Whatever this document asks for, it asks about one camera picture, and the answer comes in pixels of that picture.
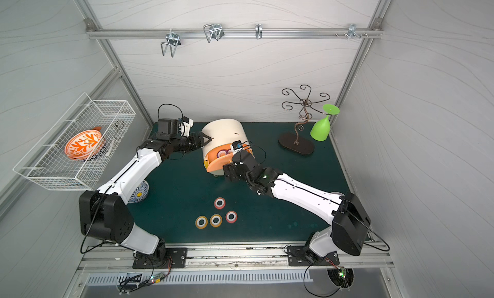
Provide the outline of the cream round drawer cabinet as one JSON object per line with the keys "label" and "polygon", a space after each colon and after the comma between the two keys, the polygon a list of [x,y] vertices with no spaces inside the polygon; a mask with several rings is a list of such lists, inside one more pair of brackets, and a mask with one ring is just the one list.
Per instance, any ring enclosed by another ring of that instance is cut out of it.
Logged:
{"label": "cream round drawer cabinet", "polygon": [[250,143],[248,142],[242,124],[235,119],[219,119],[212,121],[202,129],[202,132],[212,137],[212,141],[202,148],[203,164],[206,153],[218,146],[231,145],[234,141],[241,141],[243,143],[243,148],[253,154],[251,148],[247,149]]}

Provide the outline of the red tape roll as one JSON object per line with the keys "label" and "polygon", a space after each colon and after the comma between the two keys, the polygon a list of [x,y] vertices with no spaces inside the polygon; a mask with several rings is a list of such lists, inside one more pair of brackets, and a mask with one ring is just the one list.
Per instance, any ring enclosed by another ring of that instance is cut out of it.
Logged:
{"label": "red tape roll", "polygon": [[226,213],[225,220],[228,223],[235,223],[238,220],[238,215],[235,211],[229,211]]}
{"label": "red tape roll", "polygon": [[226,205],[225,199],[222,197],[218,197],[214,200],[214,207],[216,209],[223,209]]}

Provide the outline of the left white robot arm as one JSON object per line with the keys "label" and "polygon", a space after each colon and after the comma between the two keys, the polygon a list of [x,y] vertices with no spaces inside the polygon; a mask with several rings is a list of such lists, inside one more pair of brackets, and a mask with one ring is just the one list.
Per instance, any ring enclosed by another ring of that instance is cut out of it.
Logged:
{"label": "left white robot arm", "polygon": [[211,142],[203,132],[190,131],[189,118],[161,119],[157,132],[136,149],[135,156],[108,182],[79,198],[81,233],[102,243],[115,243],[137,253],[162,257],[164,241],[139,226],[127,205],[145,178],[172,154],[199,150]]}

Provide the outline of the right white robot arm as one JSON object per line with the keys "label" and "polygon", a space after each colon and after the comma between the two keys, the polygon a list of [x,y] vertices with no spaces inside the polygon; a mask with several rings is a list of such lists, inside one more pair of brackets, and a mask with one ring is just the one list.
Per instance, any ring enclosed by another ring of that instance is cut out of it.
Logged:
{"label": "right white robot arm", "polygon": [[361,254],[371,220],[354,193],[328,193],[303,184],[282,171],[264,167],[243,150],[233,155],[223,171],[226,180],[243,180],[257,195],[295,204],[328,224],[307,239],[302,249],[306,261],[315,263],[338,251],[351,256]]}

